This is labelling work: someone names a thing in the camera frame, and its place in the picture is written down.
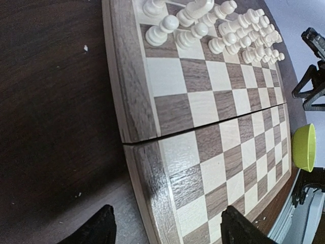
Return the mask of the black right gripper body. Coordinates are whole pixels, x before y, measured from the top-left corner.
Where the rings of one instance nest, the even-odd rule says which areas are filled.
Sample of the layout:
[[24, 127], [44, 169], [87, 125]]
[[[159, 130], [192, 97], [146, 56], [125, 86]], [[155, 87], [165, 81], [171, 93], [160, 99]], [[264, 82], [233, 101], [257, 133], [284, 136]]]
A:
[[307, 28], [301, 37], [314, 54], [324, 60], [324, 37], [312, 27]]

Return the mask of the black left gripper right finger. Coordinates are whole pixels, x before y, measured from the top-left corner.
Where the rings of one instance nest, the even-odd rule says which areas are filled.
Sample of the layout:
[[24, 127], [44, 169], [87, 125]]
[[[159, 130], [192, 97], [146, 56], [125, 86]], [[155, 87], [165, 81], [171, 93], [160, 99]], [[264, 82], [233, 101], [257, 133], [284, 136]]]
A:
[[232, 205], [222, 212], [221, 238], [227, 244], [274, 244]]

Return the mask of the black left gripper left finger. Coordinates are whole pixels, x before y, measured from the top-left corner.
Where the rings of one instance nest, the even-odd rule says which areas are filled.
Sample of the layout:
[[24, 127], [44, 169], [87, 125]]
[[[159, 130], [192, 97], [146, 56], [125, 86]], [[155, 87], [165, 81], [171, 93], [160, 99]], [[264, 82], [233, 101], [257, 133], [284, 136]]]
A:
[[74, 233], [57, 244], [115, 244], [116, 233], [117, 225], [115, 222], [114, 208], [106, 204]]

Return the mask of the wooden chess board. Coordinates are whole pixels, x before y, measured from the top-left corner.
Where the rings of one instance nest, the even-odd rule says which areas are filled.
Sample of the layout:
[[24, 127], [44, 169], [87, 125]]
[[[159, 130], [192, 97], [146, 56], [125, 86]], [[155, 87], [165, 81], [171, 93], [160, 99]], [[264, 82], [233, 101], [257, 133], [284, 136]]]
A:
[[115, 109], [150, 243], [221, 243], [221, 214], [251, 222], [291, 176], [287, 104], [275, 64], [214, 54], [223, 20], [188, 49], [178, 27], [158, 47], [146, 32], [188, 1], [103, 1]]

